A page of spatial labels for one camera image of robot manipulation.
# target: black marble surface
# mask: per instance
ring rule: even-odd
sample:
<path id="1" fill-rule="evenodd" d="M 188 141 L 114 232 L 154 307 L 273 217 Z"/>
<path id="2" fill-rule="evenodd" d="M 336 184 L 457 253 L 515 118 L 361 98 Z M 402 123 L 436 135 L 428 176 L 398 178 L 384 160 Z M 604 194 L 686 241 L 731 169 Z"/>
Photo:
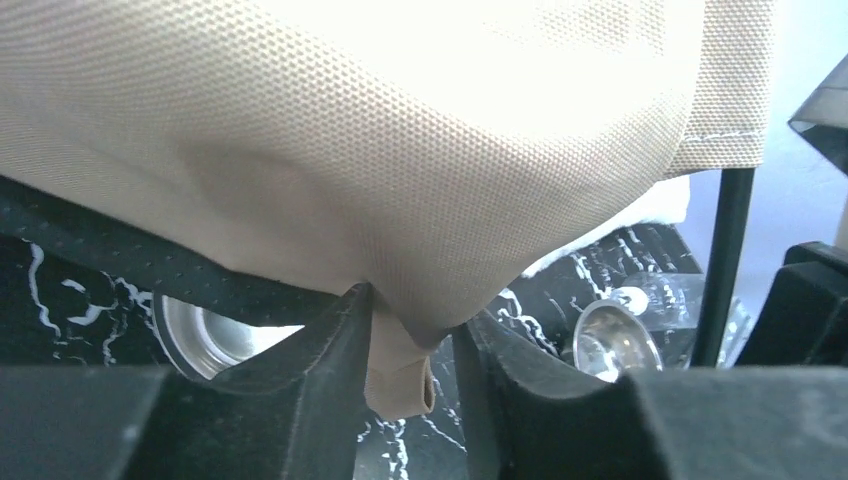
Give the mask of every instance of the black marble surface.
<path id="1" fill-rule="evenodd" d="M 519 278 L 487 307 L 541 349 L 570 343 L 580 311 L 638 271 L 700 269 L 673 227 L 639 225 Z M 167 364 L 151 322 L 151 294 L 120 277 L 0 237 L 0 365 Z M 685 362 L 692 331 L 657 335 L 667 366 Z M 465 447 L 450 341 L 432 357 L 435 411 L 398 422 L 362 419 L 358 480 L 465 479 Z"/>

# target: beige bag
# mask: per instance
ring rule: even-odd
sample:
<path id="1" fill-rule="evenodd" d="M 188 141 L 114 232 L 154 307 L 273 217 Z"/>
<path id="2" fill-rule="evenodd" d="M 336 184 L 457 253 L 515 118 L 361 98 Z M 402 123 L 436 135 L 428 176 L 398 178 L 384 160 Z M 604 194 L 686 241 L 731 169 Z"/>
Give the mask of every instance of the beige bag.
<path id="1" fill-rule="evenodd" d="M 379 292 L 366 396 L 657 180 L 760 163 L 774 0 L 4 0 L 0 175 Z"/>

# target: wall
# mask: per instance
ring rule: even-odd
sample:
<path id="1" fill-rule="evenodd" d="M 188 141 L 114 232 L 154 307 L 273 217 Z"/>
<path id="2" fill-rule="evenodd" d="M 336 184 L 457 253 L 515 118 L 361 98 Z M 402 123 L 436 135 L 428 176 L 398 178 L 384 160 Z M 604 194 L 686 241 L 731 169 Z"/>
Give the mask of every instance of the wall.
<path id="1" fill-rule="evenodd" d="M 784 0 L 778 65 L 765 163 L 758 169 L 736 284 L 758 315 L 786 249 L 833 242 L 848 194 L 848 179 L 786 125 L 813 89 L 848 54 L 848 2 Z M 695 258 L 709 260 L 719 172 L 692 176 L 692 200 L 680 225 Z"/>

